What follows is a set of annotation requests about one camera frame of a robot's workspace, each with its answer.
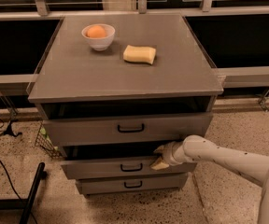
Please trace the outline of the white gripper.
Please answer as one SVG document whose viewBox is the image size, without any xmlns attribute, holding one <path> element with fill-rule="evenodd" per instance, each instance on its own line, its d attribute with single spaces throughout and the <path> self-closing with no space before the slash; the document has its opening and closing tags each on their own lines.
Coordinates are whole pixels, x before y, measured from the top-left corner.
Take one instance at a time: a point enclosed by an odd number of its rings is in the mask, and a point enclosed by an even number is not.
<svg viewBox="0 0 269 224">
<path fill-rule="evenodd" d="M 163 159 L 158 158 L 150 166 L 150 168 L 155 171 L 166 169 L 169 165 L 180 165 L 184 162 L 184 151 L 181 142 L 174 141 L 166 144 L 165 146 L 161 145 L 154 150 L 154 153 L 163 154 Z"/>
</svg>

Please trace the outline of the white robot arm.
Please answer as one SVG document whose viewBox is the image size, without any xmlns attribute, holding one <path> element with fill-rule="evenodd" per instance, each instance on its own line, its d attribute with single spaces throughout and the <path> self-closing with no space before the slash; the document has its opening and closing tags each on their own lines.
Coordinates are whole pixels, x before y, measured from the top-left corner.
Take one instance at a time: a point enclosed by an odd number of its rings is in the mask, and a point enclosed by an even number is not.
<svg viewBox="0 0 269 224">
<path fill-rule="evenodd" d="M 154 152 L 159 157 L 150 166 L 153 170 L 211 161 L 258 185 L 262 188 L 262 195 L 257 223 L 269 224 L 269 156 L 220 147 L 199 135 L 161 145 Z"/>
</svg>

